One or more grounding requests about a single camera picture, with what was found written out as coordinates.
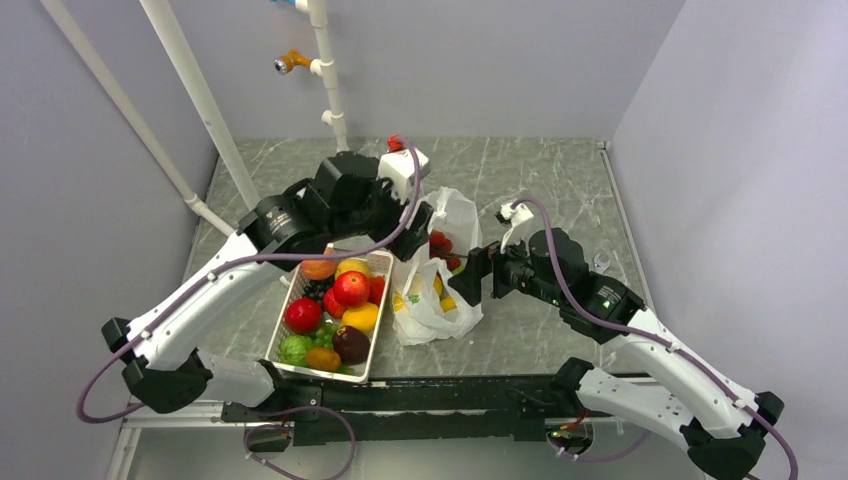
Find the red lychee bunch fake fruit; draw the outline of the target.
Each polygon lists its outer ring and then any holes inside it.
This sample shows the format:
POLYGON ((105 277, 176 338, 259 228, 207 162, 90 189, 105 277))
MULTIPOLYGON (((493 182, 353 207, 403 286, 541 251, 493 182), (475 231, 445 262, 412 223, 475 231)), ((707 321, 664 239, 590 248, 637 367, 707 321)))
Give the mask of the red lychee bunch fake fruit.
POLYGON ((429 258, 443 260, 450 272, 462 266, 461 256, 453 251, 453 242, 438 230, 433 230, 429 235, 429 258))

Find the white plastic bag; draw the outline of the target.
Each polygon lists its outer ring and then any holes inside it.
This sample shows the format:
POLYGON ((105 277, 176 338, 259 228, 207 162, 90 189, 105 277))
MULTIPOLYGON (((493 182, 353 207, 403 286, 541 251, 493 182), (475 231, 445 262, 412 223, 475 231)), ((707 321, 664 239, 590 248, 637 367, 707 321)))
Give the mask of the white plastic bag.
POLYGON ((483 318, 448 285, 464 268, 463 256, 482 245, 476 204, 456 189, 442 187, 424 197, 434 207, 427 227, 430 243, 392 270, 393 330, 404 346, 461 339, 483 318))

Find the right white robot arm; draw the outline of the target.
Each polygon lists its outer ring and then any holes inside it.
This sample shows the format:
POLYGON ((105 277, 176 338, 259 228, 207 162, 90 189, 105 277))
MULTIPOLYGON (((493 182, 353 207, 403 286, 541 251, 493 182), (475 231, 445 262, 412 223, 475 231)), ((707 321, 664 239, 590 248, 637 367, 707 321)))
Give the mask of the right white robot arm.
POLYGON ((573 331, 641 362, 665 389, 635 385, 570 358, 550 382, 557 411, 588 409, 622 418, 674 443, 714 479, 744 479, 754 469, 783 401, 771 392, 754 393, 712 367, 698 368, 685 346, 672 349, 677 339, 655 313, 622 282, 591 271, 582 246, 562 229, 538 231, 517 245, 475 248, 448 284, 476 306, 485 277, 492 279, 495 298, 519 292, 558 307, 573 331))

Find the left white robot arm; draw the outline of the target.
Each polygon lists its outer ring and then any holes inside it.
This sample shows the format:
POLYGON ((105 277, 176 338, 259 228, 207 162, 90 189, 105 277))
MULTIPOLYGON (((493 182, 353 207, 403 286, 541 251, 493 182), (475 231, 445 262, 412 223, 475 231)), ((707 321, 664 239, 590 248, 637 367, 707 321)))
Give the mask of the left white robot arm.
POLYGON ((350 151, 258 202, 213 258, 158 306, 102 329, 140 404, 166 414, 200 399, 237 402, 272 420, 287 406, 277 369, 202 351, 200 341, 229 312, 330 243, 366 236, 409 259, 427 240, 433 210, 420 199, 428 157, 414 147, 378 158, 350 151))

